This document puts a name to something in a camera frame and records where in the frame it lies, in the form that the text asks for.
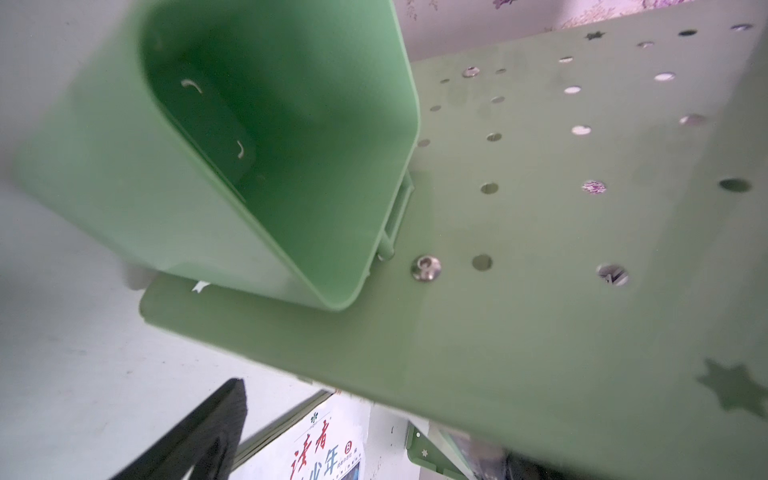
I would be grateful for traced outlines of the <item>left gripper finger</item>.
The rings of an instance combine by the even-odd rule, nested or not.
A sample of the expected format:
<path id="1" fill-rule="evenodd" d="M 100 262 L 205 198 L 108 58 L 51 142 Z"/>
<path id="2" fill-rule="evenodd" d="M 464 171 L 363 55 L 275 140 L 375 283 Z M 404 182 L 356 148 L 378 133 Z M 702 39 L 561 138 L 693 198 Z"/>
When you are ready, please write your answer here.
<path id="1" fill-rule="evenodd" d="M 247 416 L 244 381 L 231 378 L 117 479 L 227 479 Z"/>

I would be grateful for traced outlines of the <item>white blue magazine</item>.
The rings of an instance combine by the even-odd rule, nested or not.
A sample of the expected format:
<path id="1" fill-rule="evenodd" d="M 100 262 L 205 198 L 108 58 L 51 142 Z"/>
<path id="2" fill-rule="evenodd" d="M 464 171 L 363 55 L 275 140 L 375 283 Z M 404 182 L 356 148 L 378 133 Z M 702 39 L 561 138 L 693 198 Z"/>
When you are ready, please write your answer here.
<path id="1" fill-rule="evenodd" d="M 362 479 L 370 404 L 319 392 L 247 439 L 231 479 Z"/>

